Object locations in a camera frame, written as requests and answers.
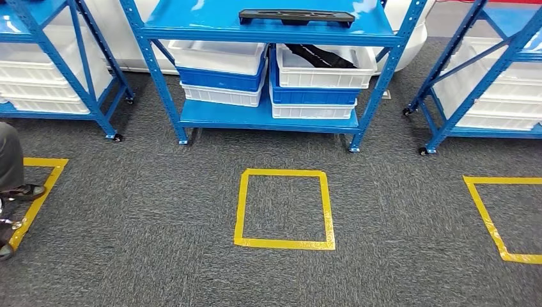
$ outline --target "shelf board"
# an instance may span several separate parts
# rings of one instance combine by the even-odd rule
[[[484,8],[484,19],[503,38],[510,37],[521,31],[534,16],[533,8]]]
[[[219,40],[234,42],[321,43],[332,45],[385,45],[401,41],[379,1],[374,8],[351,0],[160,0],[143,27],[148,38]],[[351,28],[332,22],[284,26],[280,20],[254,19],[240,25],[243,9],[306,9],[356,12]]]
[[[454,127],[450,131],[450,136],[467,138],[542,139],[542,125],[537,124],[531,131]]]
[[[266,86],[258,107],[232,106],[214,102],[186,100],[180,123],[185,127],[260,129],[322,133],[357,133],[357,115],[352,110],[347,120],[297,120],[272,117]]]
[[[503,38],[521,31],[538,11],[535,8],[484,8],[482,18]],[[542,31],[516,55],[515,61],[542,61]]]
[[[37,23],[44,27],[64,7],[67,0],[22,0]],[[7,3],[0,4],[0,42],[31,42],[30,32]]]

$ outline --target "caster wheel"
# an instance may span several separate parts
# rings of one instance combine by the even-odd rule
[[[113,138],[113,141],[115,143],[120,143],[124,140],[124,136],[122,134],[115,134],[115,137]]]
[[[0,261],[7,260],[15,254],[13,247],[7,242],[0,242]]]
[[[406,107],[403,109],[403,115],[408,116],[411,114],[412,114],[412,111],[409,108]]]
[[[428,155],[429,154],[429,152],[427,151],[427,148],[425,148],[425,147],[420,147],[420,149],[418,149],[418,153],[420,155]]]

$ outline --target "yellow floor tape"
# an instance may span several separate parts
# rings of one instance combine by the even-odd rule
[[[249,187],[250,175],[263,176],[305,176],[318,177],[320,179],[320,192],[322,199],[323,221],[325,227],[325,241],[300,241],[300,240],[275,240],[275,239],[253,239],[243,238],[243,227],[245,223],[245,206],[247,201],[247,190]],[[233,234],[233,243],[253,248],[288,248],[288,249],[335,249],[335,235],[333,232],[333,220],[331,218],[331,204],[329,201],[329,189],[327,177],[322,171],[310,171],[299,169],[256,169],[247,168],[241,175],[239,188],[239,201],[237,205],[237,222]]]
[[[504,241],[500,237],[497,228],[495,227],[490,215],[480,198],[480,194],[476,190],[475,184],[542,184],[542,177],[467,177],[463,176],[467,184],[468,191],[472,195],[472,199],[480,212],[480,216],[488,229],[488,232],[495,241],[495,245],[499,250],[500,257],[505,261],[521,262],[524,264],[542,264],[542,255],[530,254],[512,254],[509,253],[504,245]]]
[[[13,249],[17,250],[17,248],[19,247],[19,244],[22,241],[24,234],[28,231],[28,228],[34,221],[34,218],[38,214],[38,211],[42,207],[47,196],[49,195],[56,180],[64,170],[64,166],[66,166],[66,163],[68,163],[68,159],[24,158],[25,166],[43,166],[53,169],[44,184],[45,194],[32,202],[30,208],[28,209],[28,211],[26,211],[26,214],[24,215],[24,223],[19,229],[15,230],[15,232],[13,233],[10,239],[10,244]]]

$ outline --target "white plastic bin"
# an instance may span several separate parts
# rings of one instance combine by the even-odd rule
[[[91,42],[93,38],[88,30],[81,30],[89,62],[104,63],[98,55],[96,43]],[[66,64],[73,71],[78,71],[82,63],[73,27],[49,25],[44,31]],[[25,82],[65,80],[49,56],[33,43],[0,43],[0,79],[21,79]],[[79,80],[86,84],[84,77]]]
[[[277,44],[279,81],[283,88],[368,88],[376,71],[376,59],[370,47],[317,47],[334,52],[352,62],[357,68],[316,68],[292,53],[287,46]]]
[[[498,38],[465,37],[446,70],[466,62],[499,42]],[[462,79],[465,78],[465,84],[474,88],[506,48],[507,46],[501,47],[460,70],[458,73]],[[483,97],[542,102],[542,74],[540,72],[542,72],[542,63],[512,63],[486,90]]]
[[[78,79],[84,79],[83,86],[88,90],[84,70],[81,66],[80,71],[75,75]],[[112,80],[112,75],[107,70],[104,62],[94,62],[91,64],[92,82],[97,98],[104,92]],[[0,95],[5,97],[12,96],[40,96],[48,98],[75,98],[76,92],[68,81],[42,81],[40,83],[24,82],[23,79],[0,79]]]
[[[269,97],[273,109],[273,118],[296,118],[306,120],[347,120],[352,115],[354,104],[275,104],[273,87],[269,86]]]
[[[182,84],[187,99],[200,100],[206,102],[216,102],[219,104],[233,104],[235,106],[258,107],[261,90],[265,83],[267,74],[267,65],[261,74],[258,91],[236,91],[226,88],[208,88],[206,86],[193,86]]]
[[[256,75],[265,43],[171,40],[175,66]]]
[[[38,96],[5,97],[19,111],[89,114],[89,109],[79,98],[50,98]]]
[[[458,75],[453,74],[433,86],[446,118],[452,116],[470,93],[470,89],[463,84],[463,81],[464,79],[460,79]],[[517,100],[480,98],[465,113],[457,126],[531,130],[537,122],[542,120],[542,108],[540,107],[540,104]]]

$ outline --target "blue metal shelf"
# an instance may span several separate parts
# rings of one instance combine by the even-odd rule
[[[376,112],[379,101],[420,17],[426,0],[412,1],[399,31],[394,34],[380,1],[313,0],[160,0],[146,22],[141,20],[134,0],[120,0],[134,32],[179,144],[187,144],[185,127],[294,130],[322,133],[351,133],[350,151],[358,152],[361,138]],[[243,9],[305,9],[350,12],[351,28],[332,22],[310,22],[306,26],[285,26],[279,20],[254,19],[241,25]],[[363,115],[350,120],[278,120],[271,115],[267,94],[258,108],[224,106],[209,102],[185,102],[179,114],[157,65],[152,43],[173,63],[173,57],[159,42],[166,40],[216,40],[230,42],[315,43],[322,45],[381,46],[389,53]]]
[[[394,36],[380,2],[375,1],[375,4],[374,8],[367,8],[351,0],[160,0],[142,31],[152,38],[163,39],[174,36],[186,40],[391,47],[400,42],[401,38]],[[310,22],[306,26],[284,26],[280,20],[259,19],[253,20],[251,24],[241,25],[238,12],[245,8],[358,12],[355,22],[349,29],[328,22]]]
[[[67,0],[23,0],[32,17],[41,27],[46,26],[67,5]],[[0,4],[0,42],[32,42],[33,37],[26,25],[7,3]]]
[[[185,127],[261,129],[324,133],[357,133],[359,124],[354,110],[347,120],[298,120],[273,118],[267,83],[258,107],[232,106],[186,100],[180,117]]]
[[[542,8],[539,8],[538,10],[521,8],[485,8],[484,6],[487,2],[488,0],[477,0],[473,3],[459,29],[455,32],[448,43],[448,46],[446,46],[444,52],[437,60],[437,63],[431,69],[429,76],[424,81],[418,94],[407,108],[403,110],[403,114],[409,115],[412,111],[415,111],[420,107],[427,119],[430,131],[433,134],[431,139],[426,143],[426,146],[420,148],[420,154],[435,153],[439,144],[449,136],[466,138],[542,138],[542,126],[540,126],[540,124],[537,124],[531,131],[479,129],[456,126],[461,118],[472,107],[475,100],[480,98],[500,73],[505,71],[512,62],[542,61]],[[441,71],[446,63],[448,63],[457,46],[459,46],[468,29],[480,19],[487,20],[504,40],[480,53],[476,57],[469,59],[465,63],[441,74]],[[500,58],[493,64],[482,80],[459,105],[457,110],[455,110],[449,118],[446,118],[441,102],[432,86],[448,75],[454,74],[505,45],[508,45],[508,48],[502,53]],[[443,124],[440,127],[437,127],[435,121],[433,121],[433,118],[431,117],[431,113],[426,107],[424,99],[428,95],[433,98],[439,111],[439,115],[442,117]]]
[[[81,82],[76,78],[55,46],[43,32],[43,28],[66,7],[69,8],[71,13],[75,37],[79,47],[79,55],[81,56],[89,91],[84,89]],[[81,28],[79,27],[79,14],[84,19],[112,69],[113,79],[100,97],[96,97],[96,93],[94,92],[86,49],[82,39]],[[111,50],[96,26],[96,22],[84,0],[6,0],[6,3],[0,4],[0,15],[2,16],[0,20],[0,42],[37,43],[44,53],[51,58],[57,69],[64,75],[70,86],[89,109],[89,114],[63,114],[19,111],[11,104],[2,104],[0,105],[0,117],[93,120],[101,126],[107,138],[114,138],[116,141],[120,141],[122,137],[117,134],[117,131],[113,128],[109,120],[119,101],[124,97],[133,100],[134,92],[128,86],[120,67],[113,58]],[[100,106],[104,103],[114,84],[118,84],[117,93],[107,112],[103,113],[100,110]]]

